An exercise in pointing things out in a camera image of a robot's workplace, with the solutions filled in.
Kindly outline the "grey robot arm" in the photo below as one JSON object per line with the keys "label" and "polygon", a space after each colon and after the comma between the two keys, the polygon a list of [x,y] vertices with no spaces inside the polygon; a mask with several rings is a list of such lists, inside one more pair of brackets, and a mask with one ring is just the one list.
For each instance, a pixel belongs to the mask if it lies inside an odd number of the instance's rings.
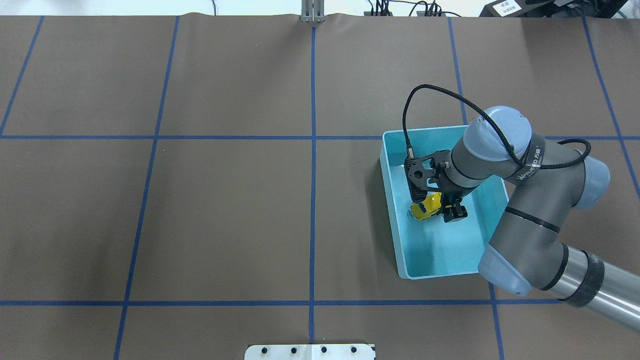
{"label": "grey robot arm", "polygon": [[548,292],[639,330],[639,277],[558,239],[571,210],[605,194],[605,163],[534,132],[519,110],[495,105],[471,121],[438,171],[442,199],[452,201],[492,176],[514,185],[478,263],[485,280],[515,296]]}

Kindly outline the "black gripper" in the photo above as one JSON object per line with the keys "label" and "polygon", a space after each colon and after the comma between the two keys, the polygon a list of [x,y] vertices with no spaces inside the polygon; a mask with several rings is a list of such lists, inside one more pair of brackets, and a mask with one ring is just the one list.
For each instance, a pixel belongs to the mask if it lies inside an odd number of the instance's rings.
{"label": "black gripper", "polygon": [[464,197],[475,191],[478,186],[460,186],[447,175],[439,175],[433,178],[438,192],[442,194],[442,217],[444,223],[455,223],[466,219],[469,215],[467,208],[462,205]]}

